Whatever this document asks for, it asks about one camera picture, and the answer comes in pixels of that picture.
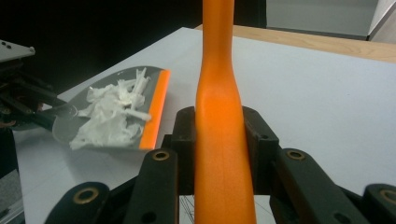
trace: white table surface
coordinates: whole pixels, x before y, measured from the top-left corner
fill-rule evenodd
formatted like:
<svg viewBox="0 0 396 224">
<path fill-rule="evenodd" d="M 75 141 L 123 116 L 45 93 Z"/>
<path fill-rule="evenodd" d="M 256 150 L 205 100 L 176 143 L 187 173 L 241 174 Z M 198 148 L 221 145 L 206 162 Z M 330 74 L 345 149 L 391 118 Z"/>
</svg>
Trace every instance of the white table surface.
<svg viewBox="0 0 396 224">
<path fill-rule="evenodd" d="M 182 28 L 60 98 L 71 99 L 124 68 L 172 71 L 158 144 L 179 109 L 194 105 L 202 32 Z M 233 68 L 243 105 L 256 109 L 280 139 L 313 156 L 338 185 L 362 194 L 371 183 L 396 185 L 396 64 L 235 37 Z M 136 176 L 144 153 L 71 151 L 51 133 L 15 133 L 26 222 L 43 223 L 75 185 L 99 181 L 111 189 Z M 274 223 L 258 197 L 258 223 Z M 180 223 L 189 223 L 180 212 Z"/>
</svg>

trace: orange tool handle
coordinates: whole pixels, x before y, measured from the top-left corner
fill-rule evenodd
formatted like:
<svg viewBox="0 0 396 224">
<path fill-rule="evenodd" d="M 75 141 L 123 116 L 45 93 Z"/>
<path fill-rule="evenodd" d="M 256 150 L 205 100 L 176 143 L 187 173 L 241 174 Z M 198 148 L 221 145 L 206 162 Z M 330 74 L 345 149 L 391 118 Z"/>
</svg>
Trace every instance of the orange tool handle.
<svg viewBox="0 0 396 224">
<path fill-rule="evenodd" d="M 203 25 L 195 223 L 256 223 L 242 105 L 233 76 L 233 0 L 204 0 Z"/>
</svg>

